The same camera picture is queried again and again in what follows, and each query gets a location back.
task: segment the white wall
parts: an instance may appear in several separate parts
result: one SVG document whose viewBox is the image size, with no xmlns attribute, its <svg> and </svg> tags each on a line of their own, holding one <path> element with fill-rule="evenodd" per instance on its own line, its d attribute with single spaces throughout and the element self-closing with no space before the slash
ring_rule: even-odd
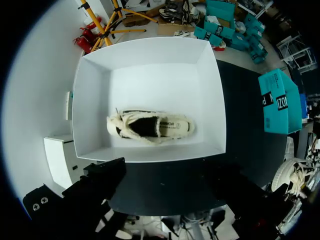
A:
<svg viewBox="0 0 320 240">
<path fill-rule="evenodd" d="M 52 180 L 43 138 L 71 133 L 65 100 L 82 54 L 73 39 L 85 17 L 75 1 L 58 1 L 26 37 L 10 70 L 2 139 L 6 169 L 21 199 L 43 183 L 62 190 Z"/>
<path fill-rule="evenodd" d="M 95 14 L 98 14 L 104 23 L 107 23 L 109 21 L 109 16 L 107 14 L 107 11 L 106 11 L 106 4 L 103 2 L 104 0 L 86 0 L 87 3 L 89 4 L 91 10 L 95 13 Z M 109 1 L 109 5 L 108 5 L 108 8 L 110 8 L 109 12 L 111 11 L 111 14 L 114 10 L 114 7 L 111 3 L 111 0 L 107 0 Z M 78 4 L 78 6 L 81 6 L 82 3 L 81 3 L 81 0 L 75 0 L 75 2 Z M 84 8 L 82 8 L 83 11 L 85 12 L 85 15 L 89 16 L 89 14 L 86 12 L 86 10 Z"/>
</svg>

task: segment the teal shoe box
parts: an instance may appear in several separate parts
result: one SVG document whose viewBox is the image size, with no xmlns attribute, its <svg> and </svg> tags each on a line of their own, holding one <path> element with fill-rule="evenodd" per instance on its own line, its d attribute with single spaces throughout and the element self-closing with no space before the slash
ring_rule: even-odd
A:
<svg viewBox="0 0 320 240">
<path fill-rule="evenodd" d="M 256 39 L 260 40 L 262 38 L 262 33 L 253 27 L 249 27 L 245 30 L 248 36 L 255 36 Z"/>
<path fill-rule="evenodd" d="M 256 54 L 258 54 L 259 56 L 263 56 L 265 54 L 265 46 L 263 46 L 255 36 L 250 36 L 247 38 L 247 40 L 250 44 L 250 47 L 255 51 Z"/>
<path fill-rule="evenodd" d="M 245 51 L 250 47 L 249 42 L 246 40 L 245 36 L 241 33 L 235 32 L 230 41 L 230 48 L 237 49 L 239 51 Z"/>
<path fill-rule="evenodd" d="M 251 59 L 255 64 L 262 63 L 264 60 L 266 60 L 266 56 L 268 55 L 268 52 L 265 51 L 265 54 L 262 56 L 259 56 L 254 50 L 250 50 L 249 52 Z"/>
<path fill-rule="evenodd" d="M 260 21 L 258 21 L 252 14 L 248 13 L 244 19 L 244 25 L 246 28 L 253 28 L 263 33 L 266 29 Z"/>
<path fill-rule="evenodd" d="M 207 40 L 210 42 L 211 45 L 218 47 L 220 43 L 222 42 L 222 38 L 212 34 L 209 31 L 204 30 L 201 27 L 196 26 L 194 33 L 196 37 L 202 40 Z"/>
<path fill-rule="evenodd" d="M 235 7 L 236 5 L 230 2 L 223 2 L 223 1 L 216 1 L 216 0 L 208 1 L 207 7 L 206 7 L 204 29 L 209 31 L 210 33 L 215 34 L 218 37 L 232 39 L 232 36 L 235 33 L 235 29 L 236 29 L 235 20 L 234 20 Z M 223 19 L 230 23 L 230 27 L 208 22 L 207 16 L 216 16 L 217 18 Z"/>
<path fill-rule="evenodd" d="M 280 69 L 258 78 L 262 95 L 264 131 L 290 134 L 302 128 L 298 87 Z"/>
</svg>

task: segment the yellow tripod stand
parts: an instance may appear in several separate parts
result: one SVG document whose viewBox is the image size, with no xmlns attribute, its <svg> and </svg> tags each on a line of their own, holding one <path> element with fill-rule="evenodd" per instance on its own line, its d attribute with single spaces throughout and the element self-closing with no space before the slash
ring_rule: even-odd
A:
<svg viewBox="0 0 320 240">
<path fill-rule="evenodd" d="M 79 7 L 79 9 L 80 8 L 84 8 L 87 11 L 87 13 L 91 17 L 92 21 L 94 22 L 94 24 L 97 26 L 97 28 L 99 29 L 99 31 L 101 33 L 101 36 L 95 42 L 93 48 L 91 49 L 91 52 L 95 51 L 98 46 L 99 46 L 99 48 L 101 48 L 104 43 L 107 46 L 112 45 L 112 42 L 109 39 L 109 34 L 120 34 L 120 33 L 129 33 L 129 32 L 145 32 L 146 31 L 146 29 L 128 29 L 128 30 L 110 31 L 110 28 L 111 28 L 111 26 L 113 24 L 113 20 L 115 19 L 116 15 L 119 16 L 119 19 L 123 17 L 121 10 L 125 11 L 125 12 L 128 12 L 128 13 L 131 13 L 131 14 L 134 14 L 134 15 L 141 16 L 141 17 L 146 18 L 146 19 L 149 19 L 150 21 L 153 21 L 155 23 L 158 23 L 157 20 L 154 20 L 153 18 L 150 18 L 150 17 L 148 17 L 146 15 L 143 15 L 141 13 L 138 13 L 138 12 L 126 9 L 126 8 L 119 7 L 117 0 L 112 0 L 112 3 L 113 3 L 115 8 L 113 10 L 112 16 L 110 17 L 109 22 L 107 23 L 107 25 L 103 29 L 103 27 L 101 26 L 100 22 L 96 18 L 95 14 L 91 10 L 91 8 L 89 6 L 89 3 L 87 3 L 86 0 L 81 0 L 81 2 L 82 2 L 82 5 Z"/>
</svg>

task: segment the sneaker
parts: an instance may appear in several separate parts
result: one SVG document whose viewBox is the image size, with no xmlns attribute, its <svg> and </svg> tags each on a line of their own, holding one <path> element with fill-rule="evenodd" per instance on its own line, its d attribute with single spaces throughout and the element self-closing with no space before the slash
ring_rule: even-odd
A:
<svg viewBox="0 0 320 240">
<path fill-rule="evenodd" d="M 149 145 L 184 138 L 195 130 L 193 121 L 184 115 L 142 110 L 117 112 L 106 118 L 106 127 L 113 136 Z"/>
<path fill-rule="evenodd" d="M 301 187 L 316 173 L 316 169 L 306 163 L 306 160 L 299 158 L 286 160 L 274 175 L 271 190 L 275 192 L 282 184 L 287 184 L 288 194 L 304 197 Z"/>
</svg>

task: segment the cardboard box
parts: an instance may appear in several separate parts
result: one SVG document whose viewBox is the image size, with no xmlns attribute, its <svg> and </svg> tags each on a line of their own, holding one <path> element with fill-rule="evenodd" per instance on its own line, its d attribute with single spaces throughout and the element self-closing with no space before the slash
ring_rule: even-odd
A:
<svg viewBox="0 0 320 240">
<path fill-rule="evenodd" d="M 159 12 L 159 9 L 165 7 L 166 5 L 165 4 L 162 4 L 162 5 L 159 5 L 155 8 L 152 8 L 151 10 L 147 11 L 145 13 L 146 16 L 148 16 L 149 18 L 154 18 L 156 16 L 159 16 L 160 15 L 160 12 Z"/>
<path fill-rule="evenodd" d="M 232 36 L 230 48 L 237 49 L 239 51 L 245 51 L 250 47 L 249 42 L 245 36 L 241 33 L 235 32 Z"/>
<path fill-rule="evenodd" d="M 250 36 L 247 38 L 250 47 L 255 51 L 258 56 L 264 56 L 266 52 L 265 46 L 262 45 L 262 43 L 255 37 Z"/>
<path fill-rule="evenodd" d="M 246 28 L 254 28 L 260 33 L 263 33 L 266 29 L 266 26 L 258 21 L 252 14 L 248 13 L 244 19 L 244 25 Z"/>
<path fill-rule="evenodd" d="M 125 27 L 143 26 L 150 23 L 150 20 L 142 16 L 133 15 L 133 16 L 127 16 L 126 18 L 124 18 L 122 20 L 122 23 Z"/>
<path fill-rule="evenodd" d="M 258 31 L 257 29 L 253 28 L 253 27 L 248 27 L 245 30 L 245 33 L 248 36 L 255 36 L 256 39 L 260 40 L 262 38 L 262 33 L 260 31 Z"/>
<path fill-rule="evenodd" d="M 111 136 L 106 117 L 116 108 L 184 114 L 193 119 L 195 132 L 158 146 Z M 83 56 L 74 83 L 72 128 L 76 155 L 82 159 L 154 163 L 225 153 L 224 94 L 210 43 L 143 38 Z"/>
<path fill-rule="evenodd" d="M 268 55 L 268 52 L 265 51 L 265 54 L 263 54 L 262 56 L 259 56 L 252 48 L 250 48 L 249 54 L 255 64 L 260 64 L 266 60 L 266 56 Z"/>
<path fill-rule="evenodd" d="M 190 24 L 182 25 L 181 22 L 169 23 L 164 21 L 161 17 L 158 19 L 158 35 L 173 36 L 176 31 L 194 32 L 195 27 Z"/>
<path fill-rule="evenodd" d="M 207 40 L 211 45 L 218 47 L 222 42 L 222 38 L 214 35 L 213 33 L 204 30 L 201 27 L 196 26 L 194 30 L 194 35 L 202 40 Z"/>
<path fill-rule="evenodd" d="M 302 128 L 302 111 L 298 87 L 280 69 L 259 78 L 262 95 L 264 131 L 290 134 Z"/>
<path fill-rule="evenodd" d="M 219 19 L 222 19 L 228 22 L 229 27 L 218 25 L 216 23 L 208 22 L 207 19 L 204 21 L 204 29 L 217 35 L 218 37 L 224 37 L 227 39 L 232 39 L 233 34 L 235 33 L 235 20 L 234 12 L 236 5 L 230 2 L 210 0 L 207 2 L 206 15 L 207 16 L 216 16 Z"/>
<path fill-rule="evenodd" d="M 222 18 L 219 18 L 219 17 L 217 17 L 217 19 L 222 26 L 226 28 L 230 28 L 230 22 L 223 20 Z"/>
</svg>

